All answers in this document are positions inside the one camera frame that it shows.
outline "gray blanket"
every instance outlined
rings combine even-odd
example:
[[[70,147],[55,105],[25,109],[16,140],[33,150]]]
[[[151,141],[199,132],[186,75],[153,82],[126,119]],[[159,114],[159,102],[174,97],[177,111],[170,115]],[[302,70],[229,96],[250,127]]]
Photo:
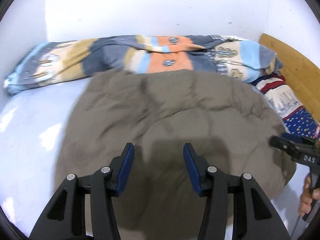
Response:
[[[205,198],[192,190],[183,144],[191,142],[225,173],[251,173],[273,198],[295,172],[286,154],[268,146],[268,138],[282,132],[263,96],[229,77],[110,70],[92,79],[70,117],[55,184],[69,173],[94,173],[132,142],[136,157],[128,184],[113,199],[122,240],[190,239],[199,232]]]

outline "human hand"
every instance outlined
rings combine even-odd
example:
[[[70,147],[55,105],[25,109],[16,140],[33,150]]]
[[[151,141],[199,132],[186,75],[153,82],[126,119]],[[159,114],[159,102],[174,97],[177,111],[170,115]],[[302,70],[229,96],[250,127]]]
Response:
[[[310,193],[310,176],[307,176],[304,180],[303,193],[300,196],[299,204],[299,216],[303,217],[305,214],[309,214],[311,211],[311,203],[313,199],[320,199],[320,188],[317,188],[313,191],[312,195]]]

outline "mattress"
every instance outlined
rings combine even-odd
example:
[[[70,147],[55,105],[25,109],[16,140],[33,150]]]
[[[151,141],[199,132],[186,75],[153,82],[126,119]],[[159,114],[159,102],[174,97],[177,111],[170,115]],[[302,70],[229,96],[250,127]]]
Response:
[[[0,115],[0,204],[7,217],[29,236],[52,196],[54,167],[68,117],[90,78],[26,90],[11,98]],[[298,164],[283,192],[272,200],[288,231],[308,167]],[[231,239],[232,227],[226,231]]]

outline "screw head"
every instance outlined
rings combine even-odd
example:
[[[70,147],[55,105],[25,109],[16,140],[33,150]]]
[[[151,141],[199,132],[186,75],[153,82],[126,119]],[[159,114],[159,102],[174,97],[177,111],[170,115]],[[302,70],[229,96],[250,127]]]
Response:
[[[108,173],[109,171],[111,171],[111,169],[108,166],[101,168],[102,173]]]
[[[217,171],[217,168],[213,167],[213,166],[210,166],[210,167],[208,167],[208,171],[214,173],[214,172]]]
[[[245,179],[251,179],[251,178],[252,178],[252,176],[251,176],[250,173],[245,173],[245,174],[243,174],[243,177],[244,177]]]
[[[71,173],[67,176],[67,180],[73,180],[75,177],[76,176],[73,173]]]

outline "wooden board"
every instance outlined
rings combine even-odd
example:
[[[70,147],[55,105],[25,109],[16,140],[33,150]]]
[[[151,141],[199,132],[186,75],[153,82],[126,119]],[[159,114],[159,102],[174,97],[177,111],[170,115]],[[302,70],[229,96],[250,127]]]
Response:
[[[284,65],[280,70],[281,75],[285,77],[286,83],[318,122],[320,120],[320,69],[300,52],[265,33],[261,35],[259,43],[277,53]]]

